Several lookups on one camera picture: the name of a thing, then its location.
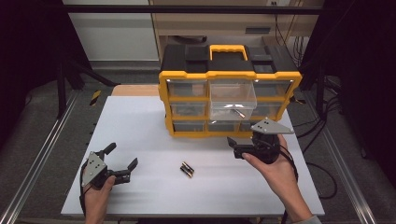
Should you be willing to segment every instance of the gray floor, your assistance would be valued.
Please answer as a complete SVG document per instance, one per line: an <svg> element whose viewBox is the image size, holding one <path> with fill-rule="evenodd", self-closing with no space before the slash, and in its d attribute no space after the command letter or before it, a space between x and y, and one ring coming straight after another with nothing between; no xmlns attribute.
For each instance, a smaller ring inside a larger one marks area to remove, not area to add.
<svg viewBox="0 0 396 224"><path fill-rule="evenodd" d="M60 215L67 191L78 171L78 166L90 142L95 123L100 117L106 97L112 88L96 80L85 77L86 86L78 92L76 105L64 125L45 165L35 182L32 191L19 214L19 223L61 223L61 220L78 221L78 218ZM158 70L106 71L106 77L121 83L157 83ZM102 91L95 105L89 105L95 91ZM308 100L307 96L315 91L301 92L295 96L299 100ZM326 91L326 100L333 97ZM56 83L38 87L27 96L27 105L14 133L0 151L0 211L3 213L18 191L24 177L35 161L57 115ZM365 201L374 214L377 223L396 223L396 190L388 182L375 161L361 157L360 146L347 120L339 113L340 109L329 112L326 127L330 131L340 153L355 178ZM315 114L309 104L290 103L288 106L293 125L313 120ZM295 127L296 134L309 130L314 123ZM301 148L305 148L315 133L300 138ZM346 183L343 183L330 150L325 144L324 135L320 134L314 144L304 154L305 160L325 168L337 182L337 194L328 200L321 200L326 215L320 217L323 223L361 223L353 200L350 198ZM319 196L332 194L334 184L323 171L315 166L308 166ZM263 223L276 223L273 217L265 217Z"/></svg>

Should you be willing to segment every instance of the black cable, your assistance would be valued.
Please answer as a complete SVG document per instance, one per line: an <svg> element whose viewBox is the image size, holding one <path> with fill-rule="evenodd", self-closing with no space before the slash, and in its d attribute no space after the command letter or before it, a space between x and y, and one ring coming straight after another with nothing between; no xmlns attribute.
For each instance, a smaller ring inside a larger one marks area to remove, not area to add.
<svg viewBox="0 0 396 224"><path fill-rule="evenodd" d="M282 155L284 158L286 158L286 160L288 160L288 162L290 163L291 167L293 168L294 171L294 176L296 177L296 181L298 182L298 172L297 172L297 167L294 163L294 158L291 156L290 152L288 151L287 148L283 147L282 145L279 145L280 147L284 148L289 155L286 155L286 153L284 153L282 150L279 149L279 154ZM288 219L288 212L285 210L285 212L283 213L283 217L281 220L281 224L286 224L286 220Z"/></svg>
<svg viewBox="0 0 396 224"><path fill-rule="evenodd" d="M302 134L300 134L300 135L297 135L297 138L302 138L302 137L305 137L305 136L311 134L314 130L317 129L317 127L318 127L322 122L323 122L323 119L318 120L318 122L314 125L314 127L312 127L310 130L308 130L308 131L305 132L305 133L302 133Z"/></svg>
<svg viewBox="0 0 396 224"><path fill-rule="evenodd" d="M323 125L320 127L319 131L315 134L315 136L311 139L311 141L308 143L308 145L304 148L303 150L303 154L305 154L305 152L309 149L309 147L314 143L314 141L317 139L317 137L319 136L319 134L321 133L321 131L324 129L324 127L326 126L326 122L327 120L324 120Z"/></svg>
<svg viewBox="0 0 396 224"><path fill-rule="evenodd" d="M32 94L29 94L29 100L25 103L25 106L29 105L30 102L32 102L32 98L33 98Z"/></svg>
<svg viewBox="0 0 396 224"><path fill-rule="evenodd" d="M335 180L334 176L332 174L330 174L330 172L327 171L325 168L323 168L319 165L316 165L312 162L306 162L306 164L319 168L320 170L322 170L324 173L326 173L332 179L332 182L334 184L334 190L333 190L332 194L330 194L329 196L319 196L319 198L325 199L325 200L333 198L338 192L338 184L337 184L337 181Z"/></svg>
<svg viewBox="0 0 396 224"><path fill-rule="evenodd" d="M303 126L303 125L305 125L305 124L313 123L313 122L317 121L317 119L318 119L318 117L316 117L315 119L313 119L313 120L311 120L311 121L307 121L307 122L304 122L304 123L300 123L300 124L293 125L293 128L297 128L297 127Z"/></svg>

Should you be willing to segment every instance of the human hand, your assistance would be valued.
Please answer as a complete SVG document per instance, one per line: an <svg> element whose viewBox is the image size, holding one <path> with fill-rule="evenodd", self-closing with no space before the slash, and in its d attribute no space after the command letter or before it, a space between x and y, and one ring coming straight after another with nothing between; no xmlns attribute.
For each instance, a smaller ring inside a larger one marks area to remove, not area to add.
<svg viewBox="0 0 396 224"><path fill-rule="evenodd" d="M288 145L285 138L281 134L278 135L278 138L281 150L288 155ZM312 213L298 188L293 168L285 157L279 155L272 164L265 164L248 153L243 153L242 157L264 176L271 190L285 205L292 222L312 217Z"/></svg>
<svg viewBox="0 0 396 224"><path fill-rule="evenodd" d="M113 175L106 180L101 189L94 189L91 184L84 187L86 224L98 224L105 221L108 196L115 181L116 177Z"/></svg>

